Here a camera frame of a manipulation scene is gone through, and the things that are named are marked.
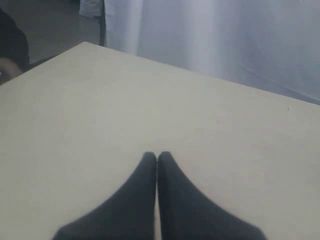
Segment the person hand at table edge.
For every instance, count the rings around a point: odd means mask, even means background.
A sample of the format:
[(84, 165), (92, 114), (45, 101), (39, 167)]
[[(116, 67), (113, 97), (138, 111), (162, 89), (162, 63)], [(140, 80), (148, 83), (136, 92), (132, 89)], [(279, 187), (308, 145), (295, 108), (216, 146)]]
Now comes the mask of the person hand at table edge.
[(12, 60), (5, 57), (0, 58), (0, 84), (1, 85), (20, 76), (22, 73), (23, 71)]

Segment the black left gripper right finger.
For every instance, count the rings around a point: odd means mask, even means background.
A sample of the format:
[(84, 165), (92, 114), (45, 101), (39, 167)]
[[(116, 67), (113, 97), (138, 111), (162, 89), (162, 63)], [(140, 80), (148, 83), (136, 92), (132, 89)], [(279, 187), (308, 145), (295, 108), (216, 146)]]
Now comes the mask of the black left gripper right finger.
[(264, 240), (256, 226), (232, 215), (202, 194), (170, 152), (157, 161), (157, 190), (164, 240)]

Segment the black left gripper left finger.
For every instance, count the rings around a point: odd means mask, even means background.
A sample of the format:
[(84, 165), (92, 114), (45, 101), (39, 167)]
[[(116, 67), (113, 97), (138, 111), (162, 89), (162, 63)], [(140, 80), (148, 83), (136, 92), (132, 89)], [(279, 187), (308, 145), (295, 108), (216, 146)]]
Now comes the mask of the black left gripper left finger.
[(157, 159), (145, 152), (127, 181), (105, 202), (61, 227), (55, 240), (153, 240)]

